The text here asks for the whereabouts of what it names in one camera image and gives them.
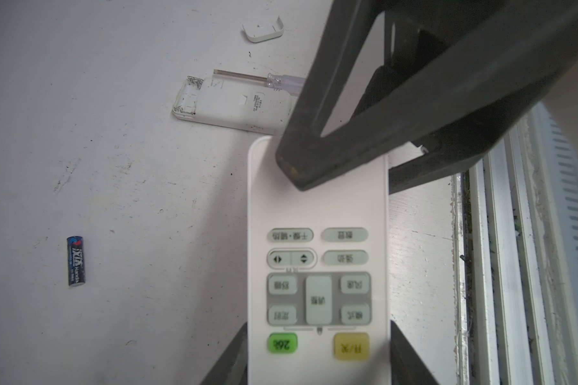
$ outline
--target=yellow button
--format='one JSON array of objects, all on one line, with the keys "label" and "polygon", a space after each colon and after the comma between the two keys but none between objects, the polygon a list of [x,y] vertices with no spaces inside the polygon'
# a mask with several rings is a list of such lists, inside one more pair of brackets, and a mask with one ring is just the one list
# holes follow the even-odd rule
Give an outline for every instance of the yellow button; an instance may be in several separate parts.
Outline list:
[{"label": "yellow button", "polygon": [[339,360],[363,361],[370,358],[370,339],[366,333],[337,333],[334,357]]}]

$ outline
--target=battery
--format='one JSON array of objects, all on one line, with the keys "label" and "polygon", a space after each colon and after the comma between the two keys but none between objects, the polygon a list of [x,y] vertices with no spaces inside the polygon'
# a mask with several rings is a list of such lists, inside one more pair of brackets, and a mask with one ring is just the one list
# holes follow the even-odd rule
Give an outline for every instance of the battery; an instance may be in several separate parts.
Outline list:
[{"label": "battery", "polygon": [[79,286],[85,283],[84,238],[69,236],[68,248],[68,285]]}]

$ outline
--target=green button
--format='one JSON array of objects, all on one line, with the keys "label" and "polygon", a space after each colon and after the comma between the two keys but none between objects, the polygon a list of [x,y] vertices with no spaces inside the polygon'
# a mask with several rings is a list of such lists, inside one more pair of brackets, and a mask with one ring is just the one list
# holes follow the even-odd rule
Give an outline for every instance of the green button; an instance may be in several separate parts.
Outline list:
[{"label": "green button", "polygon": [[298,336],[295,333],[272,333],[267,339],[267,348],[272,353],[293,353],[298,349]]}]

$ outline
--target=screwdriver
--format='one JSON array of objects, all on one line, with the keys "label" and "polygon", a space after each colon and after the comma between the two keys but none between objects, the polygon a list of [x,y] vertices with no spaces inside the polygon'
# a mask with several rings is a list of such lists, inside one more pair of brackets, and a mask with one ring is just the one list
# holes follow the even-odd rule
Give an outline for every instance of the screwdriver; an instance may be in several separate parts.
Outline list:
[{"label": "screwdriver", "polygon": [[304,81],[306,81],[306,79],[300,78],[298,76],[274,75],[271,73],[267,74],[267,78],[265,78],[263,76],[255,76],[255,75],[249,75],[249,74],[245,74],[245,73],[237,73],[237,72],[230,72],[230,71],[223,71],[223,70],[214,70],[214,74],[231,76],[233,78],[239,78],[239,79],[261,81],[261,82],[266,83],[266,87],[268,87],[268,88],[284,89],[285,91],[289,92],[289,94],[291,94],[293,96],[299,96],[300,95],[300,92],[302,91],[302,87],[304,87]]}]

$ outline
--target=white remote control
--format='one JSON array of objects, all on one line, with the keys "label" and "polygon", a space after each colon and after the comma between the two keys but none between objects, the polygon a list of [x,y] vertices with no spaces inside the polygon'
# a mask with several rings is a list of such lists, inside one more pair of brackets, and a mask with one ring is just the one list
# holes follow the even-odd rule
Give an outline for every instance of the white remote control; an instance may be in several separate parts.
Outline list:
[{"label": "white remote control", "polygon": [[248,154],[248,384],[390,384],[386,157],[301,192],[278,140]]}]

